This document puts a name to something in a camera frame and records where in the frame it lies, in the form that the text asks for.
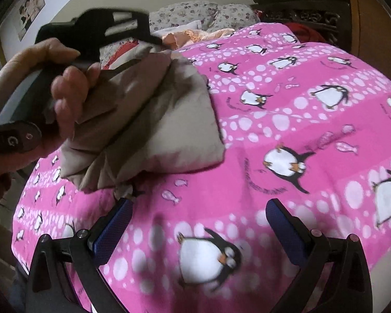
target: khaki garment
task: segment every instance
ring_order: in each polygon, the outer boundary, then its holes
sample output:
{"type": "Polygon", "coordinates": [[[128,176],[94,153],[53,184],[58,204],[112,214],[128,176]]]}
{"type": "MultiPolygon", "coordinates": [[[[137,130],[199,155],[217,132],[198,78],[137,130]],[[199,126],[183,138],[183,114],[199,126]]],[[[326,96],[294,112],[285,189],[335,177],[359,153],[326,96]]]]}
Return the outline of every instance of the khaki garment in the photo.
{"type": "Polygon", "coordinates": [[[73,140],[62,146],[61,176],[82,191],[118,186],[141,171],[184,173],[220,163],[206,81],[184,57],[139,45],[141,59],[87,97],[73,140]]]}

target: metal screw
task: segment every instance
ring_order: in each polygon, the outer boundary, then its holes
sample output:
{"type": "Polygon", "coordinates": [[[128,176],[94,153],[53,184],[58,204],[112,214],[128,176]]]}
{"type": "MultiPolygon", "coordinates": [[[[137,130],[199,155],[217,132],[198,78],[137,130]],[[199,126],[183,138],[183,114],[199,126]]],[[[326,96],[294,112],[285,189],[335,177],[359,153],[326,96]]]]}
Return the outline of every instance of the metal screw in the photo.
{"type": "Polygon", "coordinates": [[[353,242],[358,242],[359,241],[359,237],[356,234],[351,234],[349,237],[351,238],[351,240],[353,242]]]}
{"type": "Polygon", "coordinates": [[[77,233],[77,236],[80,239],[85,238],[87,235],[88,235],[88,231],[87,230],[79,230],[78,233],[77,233]]]}
{"type": "Polygon", "coordinates": [[[45,241],[48,241],[50,238],[50,236],[48,234],[44,234],[40,237],[40,241],[41,242],[45,242],[45,241]]]}
{"type": "Polygon", "coordinates": [[[322,236],[322,233],[321,233],[321,231],[314,229],[314,230],[311,230],[311,235],[318,238],[318,237],[322,236]]]}

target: floral pillow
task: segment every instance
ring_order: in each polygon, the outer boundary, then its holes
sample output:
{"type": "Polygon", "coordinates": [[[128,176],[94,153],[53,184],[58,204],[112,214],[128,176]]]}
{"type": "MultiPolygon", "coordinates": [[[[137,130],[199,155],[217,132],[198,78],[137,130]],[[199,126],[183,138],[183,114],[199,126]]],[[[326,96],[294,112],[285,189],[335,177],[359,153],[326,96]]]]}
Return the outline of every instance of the floral pillow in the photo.
{"type": "Polygon", "coordinates": [[[242,29],[260,22],[253,10],[245,4],[226,4],[218,6],[209,32],[223,28],[242,29]]]}
{"type": "Polygon", "coordinates": [[[155,32],[201,20],[202,29],[207,30],[209,24],[213,22],[216,11],[217,4],[206,0],[171,4],[149,14],[149,28],[151,32],[155,32]]]}

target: penguin print bedsheet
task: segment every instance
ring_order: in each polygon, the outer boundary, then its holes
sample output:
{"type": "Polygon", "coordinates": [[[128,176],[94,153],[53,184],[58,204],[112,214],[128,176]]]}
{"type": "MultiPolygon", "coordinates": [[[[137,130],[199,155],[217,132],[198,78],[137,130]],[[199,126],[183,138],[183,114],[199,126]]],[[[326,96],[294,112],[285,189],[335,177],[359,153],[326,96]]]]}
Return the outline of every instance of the penguin print bedsheet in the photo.
{"type": "MultiPolygon", "coordinates": [[[[209,79],[225,159],[133,180],[132,221],[100,268],[128,310],[270,311],[298,271],[266,219],[274,197],[310,229],[358,235],[372,268],[391,249],[391,81],[280,24],[179,51],[209,79]]],[[[39,161],[16,209],[13,252],[27,271],[41,234],[72,236],[114,204],[113,190],[85,195],[62,180],[58,154],[39,161]]]]}

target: red cloth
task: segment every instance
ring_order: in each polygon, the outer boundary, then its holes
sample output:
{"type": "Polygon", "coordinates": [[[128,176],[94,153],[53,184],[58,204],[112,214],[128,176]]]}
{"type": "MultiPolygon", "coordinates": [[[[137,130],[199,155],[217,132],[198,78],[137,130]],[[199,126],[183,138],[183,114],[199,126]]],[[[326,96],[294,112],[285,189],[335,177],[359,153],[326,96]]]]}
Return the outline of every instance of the red cloth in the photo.
{"type": "Polygon", "coordinates": [[[324,37],[316,30],[299,23],[285,24],[301,43],[327,43],[324,37]]]}
{"type": "Polygon", "coordinates": [[[119,57],[125,54],[128,50],[131,50],[133,47],[136,47],[137,45],[138,45],[137,40],[134,40],[133,42],[126,42],[123,45],[121,45],[116,50],[116,53],[109,59],[109,62],[107,62],[102,69],[109,69],[110,65],[113,62],[115,62],[119,57]]]}

